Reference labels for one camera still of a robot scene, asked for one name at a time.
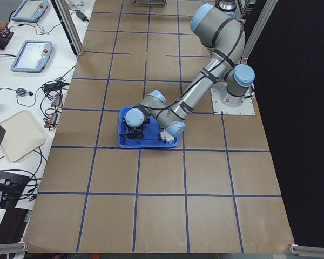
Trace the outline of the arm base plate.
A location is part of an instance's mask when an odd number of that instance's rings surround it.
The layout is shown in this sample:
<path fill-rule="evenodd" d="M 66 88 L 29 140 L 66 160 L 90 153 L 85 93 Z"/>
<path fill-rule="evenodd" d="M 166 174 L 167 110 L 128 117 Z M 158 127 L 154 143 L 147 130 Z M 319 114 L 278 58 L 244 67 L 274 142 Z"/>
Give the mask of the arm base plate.
<path fill-rule="evenodd" d="M 213 113 L 218 115 L 255 115 L 249 89 L 241 97 L 227 92 L 227 83 L 220 82 L 211 88 Z"/>

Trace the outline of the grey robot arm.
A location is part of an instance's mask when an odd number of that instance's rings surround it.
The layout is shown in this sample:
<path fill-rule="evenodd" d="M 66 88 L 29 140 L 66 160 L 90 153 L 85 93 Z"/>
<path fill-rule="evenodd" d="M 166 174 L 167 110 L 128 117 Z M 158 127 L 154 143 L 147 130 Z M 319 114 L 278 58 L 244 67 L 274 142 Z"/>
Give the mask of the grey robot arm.
<path fill-rule="evenodd" d="M 245 46 L 243 23 L 206 3 L 192 17 L 190 28 L 209 50 L 210 61 L 173 104 L 167 105 L 163 94 L 154 90 L 131 107 L 123 120 L 128 131 L 121 133 L 120 137 L 144 138 L 140 127 L 150 118 L 154 118 L 169 135 L 179 136 L 186 127 L 185 118 L 220 80 L 227 83 L 229 95 L 245 96 L 255 73 L 250 66 L 237 63 Z"/>

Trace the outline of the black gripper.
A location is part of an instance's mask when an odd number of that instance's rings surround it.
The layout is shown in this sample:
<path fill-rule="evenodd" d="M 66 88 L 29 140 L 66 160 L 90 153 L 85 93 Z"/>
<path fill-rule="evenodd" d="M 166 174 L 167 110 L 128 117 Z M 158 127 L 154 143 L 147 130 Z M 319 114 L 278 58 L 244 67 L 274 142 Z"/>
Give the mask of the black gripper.
<path fill-rule="evenodd" d="M 127 138 L 127 139 L 133 139 L 133 140 L 139 140 L 144 139 L 145 134 L 144 131 L 146 130 L 144 125 L 141 125 L 139 127 L 131 127 L 128 125 L 124 125 L 123 130 L 119 133 L 120 137 Z"/>

